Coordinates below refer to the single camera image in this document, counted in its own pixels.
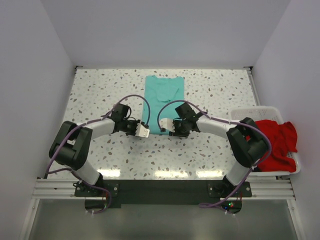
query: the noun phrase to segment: red garment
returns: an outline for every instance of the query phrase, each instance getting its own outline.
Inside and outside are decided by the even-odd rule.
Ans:
[[[276,121],[261,120],[255,122],[259,129],[269,138],[272,145],[271,155],[258,168],[262,172],[296,171],[296,163],[290,157],[288,152],[297,152],[297,132],[291,122],[278,124]]]

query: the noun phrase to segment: white plastic laundry basket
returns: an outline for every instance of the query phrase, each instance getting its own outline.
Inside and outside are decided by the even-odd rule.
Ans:
[[[278,109],[272,106],[251,106],[251,107],[237,107],[229,111],[229,116],[232,120],[242,120],[246,117],[259,120],[273,120],[278,124],[283,124],[284,120]],[[284,176],[290,174],[296,174],[300,171],[301,165],[298,154],[295,152],[289,152],[287,155],[289,158],[294,159],[296,165],[295,172],[288,171],[264,171],[264,172],[252,172],[251,176]]]

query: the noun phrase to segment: black mounting plate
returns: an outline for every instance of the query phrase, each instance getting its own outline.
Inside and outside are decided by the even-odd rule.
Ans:
[[[104,187],[110,191],[110,208],[121,208],[122,204],[145,205],[198,205],[217,203],[221,195],[212,195],[211,185],[219,185],[222,180],[103,180]],[[251,197],[250,183],[240,188],[242,197]],[[77,189],[75,197],[101,197],[101,191]]]
[[[217,180],[207,181],[207,189],[208,189],[210,198],[225,198],[231,193],[232,190],[224,190],[223,192],[216,191],[216,189],[218,189],[219,186],[221,185],[221,182],[222,181],[217,181]],[[252,197],[252,192],[251,192],[251,187],[249,182],[245,181],[233,196],[240,197],[240,194],[242,194],[242,197],[244,198]]]

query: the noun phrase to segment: white enclosure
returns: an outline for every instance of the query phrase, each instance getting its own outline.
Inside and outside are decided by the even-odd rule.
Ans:
[[[307,239],[319,239],[319,9],[318,0],[0,0],[1,239],[20,236],[75,66],[253,67],[260,104],[297,129],[296,210]]]

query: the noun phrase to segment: cable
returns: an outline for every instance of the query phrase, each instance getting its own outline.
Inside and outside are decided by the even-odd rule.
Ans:
[[[129,116],[126,116],[126,117],[125,117],[126,119],[130,118],[130,116],[131,116],[131,114],[132,114],[132,109],[131,109],[131,107],[129,107],[129,110],[130,110],[130,113],[129,113]]]
[[[55,161],[58,153],[60,152],[60,150],[61,150],[61,149],[63,148],[63,146],[65,145],[65,143],[68,141],[68,139],[70,138],[70,136],[71,136],[75,131],[77,131],[79,128],[82,128],[82,127],[84,127],[84,126],[86,126],[86,125],[88,125],[88,124],[93,124],[93,123],[100,122],[100,121],[102,121],[102,119],[100,119],[100,118],[94,119],[94,120],[90,120],[90,121],[87,121],[87,122],[82,123],[82,124],[80,124],[80,125],[77,125],[75,128],[73,128],[73,129],[64,137],[64,139],[62,140],[61,144],[58,146],[58,148],[57,148],[56,151],[54,152],[54,154],[53,154],[53,156],[52,156],[52,158],[51,158],[48,166],[46,167],[45,172],[46,172],[46,173],[49,173],[49,170],[50,170],[50,168],[51,168],[51,165],[52,165],[52,163]]]
[[[146,121],[146,124],[148,125],[149,119],[150,119],[150,114],[151,114],[149,102],[148,102],[143,96],[140,96],[140,95],[137,95],[137,94],[127,95],[127,96],[121,98],[121,99],[111,108],[110,111],[108,111],[105,115],[101,116],[102,119],[98,118],[98,119],[90,120],[90,121],[87,121],[87,122],[82,123],[82,124],[80,124],[80,125],[77,125],[75,128],[73,128],[73,129],[64,137],[64,139],[62,140],[61,144],[58,146],[58,148],[57,148],[56,151],[54,152],[54,154],[53,154],[53,156],[52,156],[52,158],[51,158],[48,166],[46,167],[45,172],[46,172],[47,174],[49,173],[50,167],[51,167],[51,165],[53,164],[53,162],[55,161],[58,153],[60,152],[60,150],[62,149],[62,147],[65,145],[65,143],[68,141],[68,139],[70,138],[70,136],[71,136],[76,130],[78,130],[78,129],[86,126],[86,125],[89,125],[89,124],[92,124],[92,123],[96,123],[96,122],[100,122],[100,121],[106,119],[106,118],[111,114],[111,112],[115,109],[115,107],[116,107],[119,103],[121,103],[124,99],[129,98],[129,97],[139,97],[139,98],[142,98],[142,99],[145,101],[145,103],[147,104],[147,107],[148,107],[148,118],[147,118],[147,121]]]
[[[146,119],[145,124],[148,125],[148,124],[149,124],[149,120],[150,120],[150,115],[151,115],[150,104],[149,104],[149,102],[147,101],[147,99],[145,99],[143,96],[138,95],[138,94],[130,94],[130,95],[127,95],[127,96],[121,98],[121,99],[113,106],[113,108],[111,108],[110,111],[108,111],[105,115],[102,115],[102,116],[101,116],[101,117],[102,117],[102,120],[104,120],[107,116],[109,116],[108,114],[110,114],[110,113],[115,109],[115,107],[116,107],[119,103],[121,103],[123,100],[125,100],[125,99],[127,99],[127,98],[130,98],[130,97],[138,97],[138,98],[141,98],[141,99],[143,99],[143,100],[145,101],[145,103],[146,103],[146,105],[147,105],[147,107],[148,107],[148,118]]]
[[[211,120],[214,120],[214,121],[217,121],[217,122],[221,122],[221,123],[225,123],[225,124],[234,124],[234,125],[240,125],[240,126],[244,126],[244,127],[247,127],[247,128],[250,128],[254,131],[256,131],[257,133],[259,133],[260,135],[263,136],[263,138],[266,140],[267,142],[267,145],[268,145],[268,152],[260,159],[258,160],[254,165],[253,167],[256,167],[258,164],[262,163],[264,160],[266,160],[270,155],[271,155],[271,152],[272,152],[272,145],[271,145],[271,142],[270,140],[268,139],[268,137],[262,132],[260,131],[259,129],[255,128],[254,126],[251,126],[251,125],[248,125],[248,124],[245,124],[245,123],[242,123],[242,122],[237,122],[237,121],[228,121],[228,120],[224,120],[224,119],[220,119],[220,118],[216,118],[216,117],[210,117],[206,112],[202,111],[199,107],[197,107],[195,104],[193,104],[192,102],[189,102],[187,100],[174,100],[174,101],[171,101],[169,103],[167,103],[166,105],[164,105],[161,110],[159,111],[158,113],[158,116],[157,116],[157,124],[158,124],[158,127],[159,129],[161,129],[161,126],[160,126],[160,123],[159,123],[159,118],[160,118],[160,114],[161,112],[169,105],[173,104],[173,103],[178,103],[178,102],[182,102],[182,103],[187,103],[191,106],[193,106],[194,108],[196,108],[200,113],[202,113],[204,116],[206,116],[207,118],[211,119]],[[215,208],[215,207],[218,207],[220,206],[220,204],[224,203],[226,200],[228,200],[228,198],[230,198],[231,196],[233,196],[238,190],[239,188],[241,187],[241,185],[246,181],[247,177],[249,176],[249,174],[252,172],[252,168],[249,169],[249,171],[246,173],[246,175],[243,177],[243,179],[241,180],[241,182],[235,187],[235,189],[228,195],[226,196],[224,199],[216,202],[216,203],[200,203],[199,204],[199,207],[200,208]]]
[[[82,181],[85,185],[89,186],[90,188],[104,191],[105,194],[106,194],[106,199],[105,199],[105,200],[107,200],[107,196],[109,196],[109,203],[106,204],[106,206],[105,206],[103,209],[101,209],[101,210],[99,210],[99,211],[94,211],[93,214],[102,213],[102,212],[104,212],[107,208],[110,207],[110,205],[111,205],[111,200],[112,200],[111,193],[110,193],[107,189],[105,189],[105,188],[103,188],[103,187],[94,186],[94,185],[91,185],[91,184],[87,183],[86,181],[82,180],[82,179],[74,172],[74,170],[72,170],[71,168],[60,168],[60,169],[58,169],[58,170],[49,171],[47,174],[55,174],[55,173],[62,172],[62,171],[69,171],[69,172],[71,172],[71,174],[72,174],[76,179]]]
[[[109,196],[109,202],[108,202],[108,204],[105,206],[105,208],[103,208],[103,209],[101,209],[101,210],[99,210],[99,211],[94,211],[93,214],[100,214],[100,213],[104,212],[105,210],[107,210],[107,209],[110,207],[111,202],[112,202],[112,196],[111,196],[111,193],[110,193],[107,189],[105,189],[105,188],[103,188],[103,187],[91,185],[91,184],[87,183],[86,181],[83,181],[74,171],[71,171],[71,174],[72,174],[76,179],[82,181],[82,183],[84,183],[84,184],[87,185],[88,187],[93,188],[93,189],[97,189],[97,190],[100,190],[100,191],[104,191],[106,194],[108,194],[108,196]]]
[[[112,197],[111,197],[110,192],[109,192],[107,189],[105,189],[105,188],[97,187],[97,186],[91,185],[91,184],[83,181],[83,180],[82,180],[79,176],[77,176],[77,175],[74,173],[74,171],[73,171],[72,169],[70,169],[70,168],[61,168],[61,169],[54,170],[54,171],[50,171],[50,168],[51,168],[53,162],[55,161],[58,153],[59,153],[60,150],[62,149],[62,147],[65,145],[65,143],[68,141],[68,139],[70,138],[70,136],[71,136],[75,131],[77,131],[78,129],[80,129],[80,128],[86,126],[86,125],[89,125],[89,124],[92,124],[92,123],[96,123],[96,122],[100,122],[100,121],[104,120],[105,118],[107,118],[107,117],[111,114],[111,112],[115,109],[115,107],[116,107],[120,102],[122,102],[124,99],[129,98],[129,97],[139,97],[139,98],[142,98],[142,99],[145,101],[145,103],[146,103],[146,105],[147,105],[147,107],[148,107],[148,118],[147,118],[147,121],[146,121],[146,125],[148,125],[149,120],[150,120],[150,114],[151,114],[149,102],[148,102],[143,96],[140,96],[140,95],[137,95],[137,94],[127,95],[127,96],[123,97],[122,99],[120,99],[120,100],[113,106],[113,108],[112,108],[110,111],[108,111],[104,116],[102,116],[102,117],[103,117],[102,119],[101,119],[101,118],[98,118],[98,119],[90,120],[90,121],[87,121],[87,122],[82,123],[82,124],[80,124],[80,125],[77,125],[75,128],[73,128],[73,129],[64,137],[64,139],[62,140],[61,144],[58,146],[58,148],[57,148],[56,151],[54,152],[54,154],[53,154],[52,158],[50,159],[50,162],[49,162],[49,164],[48,164],[48,166],[46,167],[46,170],[45,170],[45,172],[46,172],[47,174],[59,173],[59,172],[62,172],[62,171],[71,171],[72,175],[75,176],[77,179],[81,180],[85,185],[87,185],[87,186],[89,186],[89,187],[91,187],[91,188],[98,189],[98,190],[101,190],[101,191],[106,192],[106,193],[109,195],[109,203],[108,203],[108,205],[107,205],[104,209],[101,209],[101,210],[99,210],[99,211],[97,211],[97,212],[94,212],[94,214],[102,213],[103,211],[105,211],[105,210],[110,206],[111,201],[112,201]]]
[[[62,171],[72,171],[71,168],[60,168],[58,170],[54,170],[54,171],[48,171],[47,174],[56,174],[56,173],[59,173],[59,172],[62,172]]]

